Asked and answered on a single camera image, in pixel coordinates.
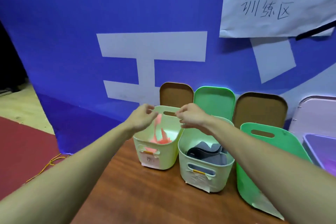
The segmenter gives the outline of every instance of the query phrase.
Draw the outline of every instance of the beige floor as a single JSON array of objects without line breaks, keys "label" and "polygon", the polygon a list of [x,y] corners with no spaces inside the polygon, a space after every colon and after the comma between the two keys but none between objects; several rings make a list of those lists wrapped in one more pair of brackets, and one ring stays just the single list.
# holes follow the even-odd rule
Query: beige floor
[{"label": "beige floor", "polygon": [[27,84],[23,87],[19,92],[0,96],[0,117],[54,135],[33,86]]}]

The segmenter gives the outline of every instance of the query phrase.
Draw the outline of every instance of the person's left hand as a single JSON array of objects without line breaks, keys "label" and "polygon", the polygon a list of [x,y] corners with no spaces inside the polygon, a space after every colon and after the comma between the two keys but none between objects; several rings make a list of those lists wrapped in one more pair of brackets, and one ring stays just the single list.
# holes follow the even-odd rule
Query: person's left hand
[{"label": "person's left hand", "polygon": [[143,104],[131,113],[125,121],[125,124],[132,130],[133,134],[147,128],[157,117],[159,113],[153,112],[153,109],[154,106]]}]

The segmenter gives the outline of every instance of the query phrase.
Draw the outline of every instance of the wooden tabletop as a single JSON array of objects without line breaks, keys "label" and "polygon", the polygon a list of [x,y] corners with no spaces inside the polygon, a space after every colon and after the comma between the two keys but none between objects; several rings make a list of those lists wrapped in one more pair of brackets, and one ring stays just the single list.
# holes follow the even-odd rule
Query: wooden tabletop
[{"label": "wooden tabletop", "polygon": [[208,194],[184,182],[179,159],[166,171],[141,166],[132,140],[113,157],[72,224],[284,224],[239,196],[235,165],[226,187]]}]

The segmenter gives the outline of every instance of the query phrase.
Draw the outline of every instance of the red floor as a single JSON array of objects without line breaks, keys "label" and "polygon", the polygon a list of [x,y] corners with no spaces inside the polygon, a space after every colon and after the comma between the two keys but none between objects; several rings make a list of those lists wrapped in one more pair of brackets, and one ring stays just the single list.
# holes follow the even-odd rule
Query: red floor
[{"label": "red floor", "polygon": [[0,117],[0,200],[58,154],[54,135]]}]

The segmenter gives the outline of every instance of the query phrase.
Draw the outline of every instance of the yellow cord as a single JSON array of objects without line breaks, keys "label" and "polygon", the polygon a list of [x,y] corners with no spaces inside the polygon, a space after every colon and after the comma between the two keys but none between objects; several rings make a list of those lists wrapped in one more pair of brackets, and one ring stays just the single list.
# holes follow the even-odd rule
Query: yellow cord
[{"label": "yellow cord", "polygon": [[51,165],[51,166],[54,166],[55,164],[53,163],[54,161],[56,161],[56,160],[58,160],[58,159],[61,159],[61,158],[67,158],[67,157],[58,157],[58,156],[60,156],[61,155],[61,153],[60,154],[58,154],[56,157],[53,157],[52,159],[51,159],[51,161],[49,161],[49,163],[42,169],[42,171],[40,171],[37,175],[35,175],[33,178],[30,178],[28,181],[26,181],[26,183],[27,182],[29,182],[29,181],[31,181],[32,179],[34,179],[36,176],[38,176],[38,175],[40,175],[41,173],[43,173],[43,171],[49,166],[49,165]]}]

